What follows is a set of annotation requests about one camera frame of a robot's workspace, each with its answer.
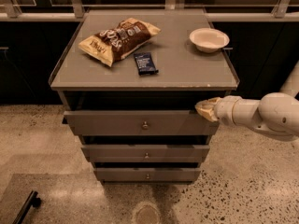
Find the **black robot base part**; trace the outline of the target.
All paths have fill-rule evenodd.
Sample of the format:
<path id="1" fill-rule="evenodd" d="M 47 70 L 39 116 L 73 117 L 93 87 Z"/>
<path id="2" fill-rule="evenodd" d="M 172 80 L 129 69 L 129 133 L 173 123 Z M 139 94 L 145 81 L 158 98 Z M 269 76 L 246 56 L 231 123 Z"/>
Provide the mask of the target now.
<path id="1" fill-rule="evenodd" d="M 38 208 L 41 205 L 41 199 L 38 197 L 38 192 L 32 190 L 27 197 L 26 201 L 22 205 L 21 210 L 18 215 L 15 217 L 12 224 L 22 224 L 24 218 L 26 217 L 28 211 L 31 207 Z"/>

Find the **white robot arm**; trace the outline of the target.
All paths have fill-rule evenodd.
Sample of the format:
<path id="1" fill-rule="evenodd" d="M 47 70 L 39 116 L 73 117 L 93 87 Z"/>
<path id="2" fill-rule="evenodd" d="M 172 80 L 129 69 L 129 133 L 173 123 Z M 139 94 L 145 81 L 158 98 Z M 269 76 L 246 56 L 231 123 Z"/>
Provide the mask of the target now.
<path id="1" fill-rule="evenodd" d="M 291 142 L 299 138 L 299 64 L 288 75 L 279 92 L 266 94 L 260 100 L 228 95 L 200 101 L 195 105 L 199 115 L 211 122 L 243 126 L 266 137 Z"/>

